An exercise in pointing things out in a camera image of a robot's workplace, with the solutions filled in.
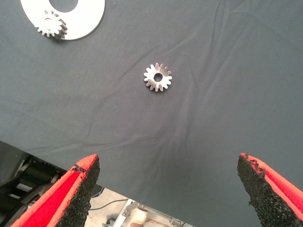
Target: small silver gear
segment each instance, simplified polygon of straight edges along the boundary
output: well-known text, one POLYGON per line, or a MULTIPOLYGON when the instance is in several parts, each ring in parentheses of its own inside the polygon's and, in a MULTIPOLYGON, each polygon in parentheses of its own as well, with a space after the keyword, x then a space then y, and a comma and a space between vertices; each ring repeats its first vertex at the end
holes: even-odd
POLYGON ((163 64, 159 65, 156 63, 156 65, 151 65, 150 68, 146 69, 146 73, 144 73, 144 81, 147 82, 146 86, 151 86, 151 91, 155 89, 155 92, 158 92, 158 90, 163 91, 163 88, 167 89, 168 85, 171 84, 170 79, 172 77, 170 76, 171 72, 168 71, 168 67, 164 67, 163 64), (162 76, 162 79, 160 81, 155 80, 156 74, 160 74, 162 76))
POLYGON ((66 23, 59 17, 58 14, 45 10, 45 15, 43 21, 38 27, 38 32, 41 32, 43 36, 50 35, 57 39, 64 39, 64 36, 67 34, 66 23))

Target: gear on white disc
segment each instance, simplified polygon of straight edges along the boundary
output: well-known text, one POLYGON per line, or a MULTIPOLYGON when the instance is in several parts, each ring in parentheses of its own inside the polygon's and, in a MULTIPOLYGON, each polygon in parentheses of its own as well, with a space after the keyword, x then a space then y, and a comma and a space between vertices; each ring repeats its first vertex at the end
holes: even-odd
POLYGON ((151 91, 155 89, 155 92, 158 92, 158 90, 163 91, 163 88, 167 89, 168 85, 171 84, 170 79, 172 77, 170 76, 171 72, 168 71, 168 67, 164 67, 163 64, 159 65, 156 63, 156 65, 151 65, 150 68, 146 69, 146 73, 144 73, 144 81, 147 82, 146 86, 151 86, 151 91))
POLYGON ((58 14, 45 10, 44 19, 37 31, 41 32, 43 36, 46 35, 48 38, 52 36, 57 39, 64 39, 64 36, 67 34, 67 27, 58 14))

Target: white disc with hole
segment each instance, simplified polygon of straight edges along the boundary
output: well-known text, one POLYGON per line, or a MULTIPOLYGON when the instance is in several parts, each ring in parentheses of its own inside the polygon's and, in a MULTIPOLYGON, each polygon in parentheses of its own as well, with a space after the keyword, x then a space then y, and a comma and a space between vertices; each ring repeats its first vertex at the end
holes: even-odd
POLYGON ((63 39, 73 40, 88 35, 98 26, 104 13, 105 0, 78 0, 77 6, 66 13, 56 10, 49 0, 21 0, 21 4, 35 27, 39 27, 45 18, 45 10, 58 14, 67 27, 63 39))

